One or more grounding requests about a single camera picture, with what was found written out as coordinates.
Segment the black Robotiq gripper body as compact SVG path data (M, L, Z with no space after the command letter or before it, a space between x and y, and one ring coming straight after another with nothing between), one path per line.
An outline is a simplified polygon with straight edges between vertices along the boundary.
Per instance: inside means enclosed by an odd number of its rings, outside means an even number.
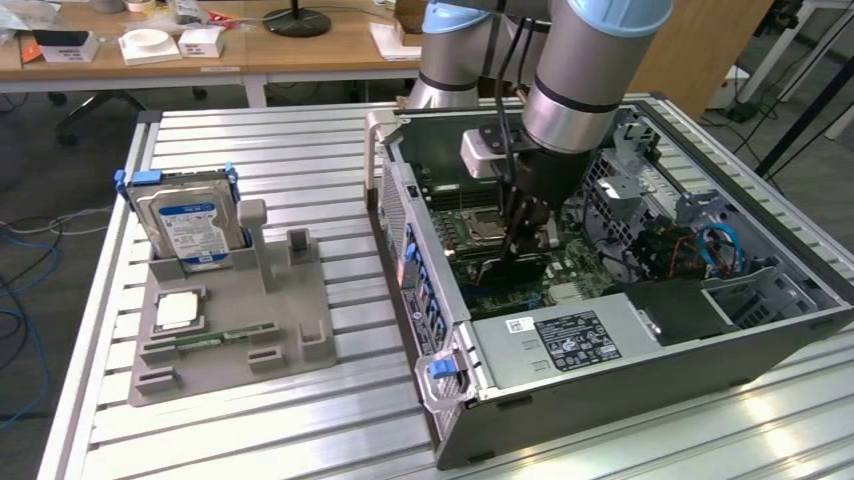
M591 163L591 150L573 154L523 151L516 158L513 187L524 199L557 210L580 189Z

